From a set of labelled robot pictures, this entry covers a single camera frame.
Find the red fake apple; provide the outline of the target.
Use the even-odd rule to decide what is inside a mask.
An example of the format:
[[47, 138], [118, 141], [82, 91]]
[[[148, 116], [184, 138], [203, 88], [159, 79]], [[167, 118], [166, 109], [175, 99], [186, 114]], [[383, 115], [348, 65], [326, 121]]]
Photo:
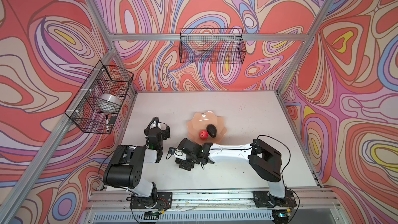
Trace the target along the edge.
[[207, 139], [208, 139], [208, 136], [209, 136], [209, 134], [208, 134], [208, 132], [207, 132], [206, 130], [201, 130], [201, 131], [199, 132], [199, 138], [200, 138], [201, 140], [207, 140]]

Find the dark fake avocado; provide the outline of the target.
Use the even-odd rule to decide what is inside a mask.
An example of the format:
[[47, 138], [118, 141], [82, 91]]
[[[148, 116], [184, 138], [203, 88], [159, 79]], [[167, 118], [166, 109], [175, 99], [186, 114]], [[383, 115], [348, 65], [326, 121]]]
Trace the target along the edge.
[[209, 124], [206, 127], [206, 131], [208, 135], [212, 138], [215, 138], [217, 136], [217, 128], [213, 124]]

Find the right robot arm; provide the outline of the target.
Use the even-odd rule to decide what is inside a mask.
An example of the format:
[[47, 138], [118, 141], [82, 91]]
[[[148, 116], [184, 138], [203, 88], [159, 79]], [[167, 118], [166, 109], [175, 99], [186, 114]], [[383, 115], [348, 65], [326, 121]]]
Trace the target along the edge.
[[207, 164], [242, 162], [249, 164], [257, 175], [268, 183], [271, 200], [286, 198], [287, 188], [283, 182], [282, 154], [261, 139], [253, 139], [245, 145], [197, 144], [183, 139], [178, 147], [171, 147], [168, 157], [175, 157], [179, 168], [191, 171], [195, 165], [203, 169]]

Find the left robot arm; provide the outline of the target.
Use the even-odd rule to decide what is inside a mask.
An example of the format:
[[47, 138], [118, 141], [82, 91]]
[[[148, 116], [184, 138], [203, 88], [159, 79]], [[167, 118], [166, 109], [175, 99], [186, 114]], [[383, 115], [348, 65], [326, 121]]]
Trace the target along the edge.
[[163, 156], [163, 141], [171, 137], [170, 127], [152, 118], [144, 130], [144, 146], [120, 145], [103, 174], [105, 186], [122, 188], [139, 198], [157, 199], [155, 183], [143, 178], [145, 164], [157, 164]]

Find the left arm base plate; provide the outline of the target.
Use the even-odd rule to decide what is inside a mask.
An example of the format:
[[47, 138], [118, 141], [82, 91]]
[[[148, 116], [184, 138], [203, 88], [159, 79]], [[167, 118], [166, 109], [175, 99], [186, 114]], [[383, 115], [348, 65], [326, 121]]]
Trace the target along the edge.
[[163, 211], [172, 206], [173, 193], [169, 191], [158, 192], [153, 193], [148, 198], [132, 195], [129, 199], [130, 209], [157, 209]]

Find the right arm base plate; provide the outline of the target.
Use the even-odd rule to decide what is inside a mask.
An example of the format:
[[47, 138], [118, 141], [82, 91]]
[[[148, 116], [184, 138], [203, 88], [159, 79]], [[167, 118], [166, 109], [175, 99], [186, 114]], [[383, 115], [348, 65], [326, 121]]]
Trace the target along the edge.
[[282, 207], [290, 209], [297, 207], [297, 202], [293, 195], [293, 191], [291, 190], [286, 191], [285, 197], [283, 199], [272, 196], [269, 191], [254, 191], [253, 201], [256, 207]]

